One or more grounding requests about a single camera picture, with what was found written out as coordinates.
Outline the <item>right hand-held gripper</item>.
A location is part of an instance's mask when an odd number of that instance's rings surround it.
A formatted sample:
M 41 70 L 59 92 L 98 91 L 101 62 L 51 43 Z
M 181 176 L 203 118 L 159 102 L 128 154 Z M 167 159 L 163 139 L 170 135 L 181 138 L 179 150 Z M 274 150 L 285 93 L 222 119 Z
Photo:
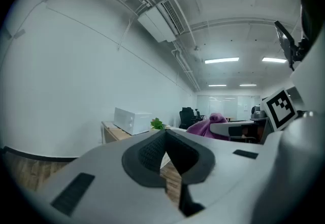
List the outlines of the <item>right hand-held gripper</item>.
M 290 95 L 282 88 L 252 107 L 250 120 L 212 123 L 210 132 L 235 142 L 263 144 L 269 134 L 283 130 L 297 116 Z

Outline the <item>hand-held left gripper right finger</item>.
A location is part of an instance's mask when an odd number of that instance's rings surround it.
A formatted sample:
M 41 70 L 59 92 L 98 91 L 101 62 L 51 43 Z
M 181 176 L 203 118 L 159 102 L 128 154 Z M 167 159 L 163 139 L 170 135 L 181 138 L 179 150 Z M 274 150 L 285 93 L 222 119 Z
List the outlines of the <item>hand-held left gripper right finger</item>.
M 261 190 L 256 172 L 265 146 L 209 139 L 167 130 L 168 152 L 179 156 L 178 218 L 173 223 L 251 223 Z

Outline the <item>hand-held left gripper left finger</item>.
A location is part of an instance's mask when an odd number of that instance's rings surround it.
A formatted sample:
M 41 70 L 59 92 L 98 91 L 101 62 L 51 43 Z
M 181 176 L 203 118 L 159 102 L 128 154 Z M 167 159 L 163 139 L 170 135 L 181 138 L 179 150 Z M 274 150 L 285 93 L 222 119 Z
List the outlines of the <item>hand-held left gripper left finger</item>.
M 178 223 L 184 215 L 164 188 L 148 188 L 124 171 L 122 155 L 132 145 L 151 137 L 150 131 L 98 146 L 50 177 L 35 195 L 39 211 L 54 223 Z M 59 194 L 80 174 L 94 180 L 70 215 L 53 206 Z

